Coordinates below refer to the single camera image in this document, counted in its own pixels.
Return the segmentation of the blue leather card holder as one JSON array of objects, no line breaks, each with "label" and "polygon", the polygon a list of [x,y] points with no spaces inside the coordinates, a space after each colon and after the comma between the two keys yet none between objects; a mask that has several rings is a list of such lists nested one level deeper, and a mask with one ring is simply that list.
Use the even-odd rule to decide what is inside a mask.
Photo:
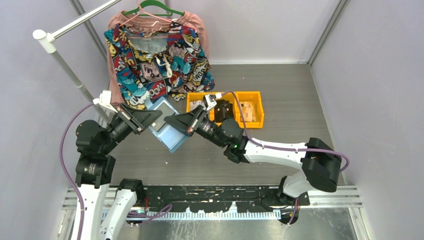
[{"label": "blue leather card holder", "polygon": [[[165,97],[161,97],[157,101],[162,102],[164,100],[168,101]],[[150,108],[154,103],[150,99],[148,99],[145,105],[148,110],[151,110]],[[172,107],[175,109],[176,115],[178,115],[179,112],[177,111],[177,109],[174,106]],[[151,129],[151,126],[149,126],[148,129],[171,153],[174,153],[189,138],[188,136],[179,132],[167,123],[159,132],[153,131]]]}]

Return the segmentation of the black VIP credit card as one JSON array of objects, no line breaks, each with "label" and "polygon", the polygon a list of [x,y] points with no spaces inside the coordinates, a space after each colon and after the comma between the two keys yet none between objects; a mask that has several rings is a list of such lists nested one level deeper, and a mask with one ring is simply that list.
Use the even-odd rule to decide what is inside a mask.
[{"label": "black VIP credit card", "polygon": [[161,131],[161,129],[166,125],[165,117],[173,116],[177,113],[167,100],[155,102],[151,106],[150,110],[159,110],[162,112],[162,114],[151,125],[151,129],[155,132]]}]

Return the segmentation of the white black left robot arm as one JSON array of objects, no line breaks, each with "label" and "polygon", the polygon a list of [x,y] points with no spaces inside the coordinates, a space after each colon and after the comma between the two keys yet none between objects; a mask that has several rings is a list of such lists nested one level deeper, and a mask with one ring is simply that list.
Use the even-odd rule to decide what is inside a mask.
[{"label": "white black left robot arm", "polygon": [[137,110],[125,104],[115,108],[111,122],[103,127],[86,120],[76,128],[76,146],[80,154],[75,167],[77,228],[72,239],[114,240],[133,206],[141,206],[146,192],[140,179],[124,178],[105,218],[102,213],[109,192],[116,159],[112,150],[130,134],[141,134],[162,116],[161,110]]}]

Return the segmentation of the white magnetic stripe card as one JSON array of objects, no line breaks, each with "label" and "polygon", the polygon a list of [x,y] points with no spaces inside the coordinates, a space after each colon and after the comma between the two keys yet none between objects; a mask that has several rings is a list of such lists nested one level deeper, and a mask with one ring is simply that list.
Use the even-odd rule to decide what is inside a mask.
[{"label": "white magnetic stripe card", "polygon": [[206,110],[206,105],[202,100],[195,100],[195,101],[191,101],[189,103],[189,111],[193,111],[194,109],[196,109],[198,106],[201,106],[202,110]]}]

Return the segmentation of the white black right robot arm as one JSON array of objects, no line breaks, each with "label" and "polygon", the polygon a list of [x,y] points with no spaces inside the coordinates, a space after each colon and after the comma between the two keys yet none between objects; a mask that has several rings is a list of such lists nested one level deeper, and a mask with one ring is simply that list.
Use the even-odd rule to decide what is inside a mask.
[{"label": "white black right robot arm", "polygon": [[226,118],[221,124],[210,120],[200,106],[164,120],[188,137],[198,134],[224,148],[224,156],[236,164],[270,163],[297,169],[294,175],[282,178],[277,198],[283,205],[291,205],[312,189],[327,193],[337,190],[342,158],[319,138],[291,144],[259,140],[249,137],[233,118]]}]

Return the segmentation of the yellow three-compartment bin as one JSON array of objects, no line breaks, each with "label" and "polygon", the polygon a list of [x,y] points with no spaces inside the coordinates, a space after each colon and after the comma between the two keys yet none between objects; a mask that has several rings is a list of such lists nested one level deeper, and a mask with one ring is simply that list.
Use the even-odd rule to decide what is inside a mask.
[{"label": "yellow three-compartment bin", "polygon": [[[197,107],[199,101],[203,100],[206,94],[216,94],[217,92],[190,92],[187,95],[186,100],[186,112],[193,110]],[[236,91],[236,99],[241,104],[241,110],[239,109],[236,99],[232,93],[227,93],[218,99],[225,100],[230,104],[227,109],[231,110],[230,117],[233,116],[240,127],[244,127],[242,117],[246,123],[248,129],[262,129],[264,126],[265,113],[262,103],[262,96],[260,91]],[[215,121],[218,125],[221,125],[223,118],[222,110],[216,110],[218,107],[210,110],[208,116],[211,121]]]}]

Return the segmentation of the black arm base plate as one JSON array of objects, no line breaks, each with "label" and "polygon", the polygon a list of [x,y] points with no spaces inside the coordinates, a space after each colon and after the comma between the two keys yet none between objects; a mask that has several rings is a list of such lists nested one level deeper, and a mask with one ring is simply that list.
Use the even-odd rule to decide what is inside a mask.
[{"label": "black arm base plate", "polygon": [[264,213],[295,204],[279,198],[279,192],[274,185],[148,185],[145,199],[134,206],[158,211],[172,204],[172,213],[226,213],[235,204],[237,213]]}]

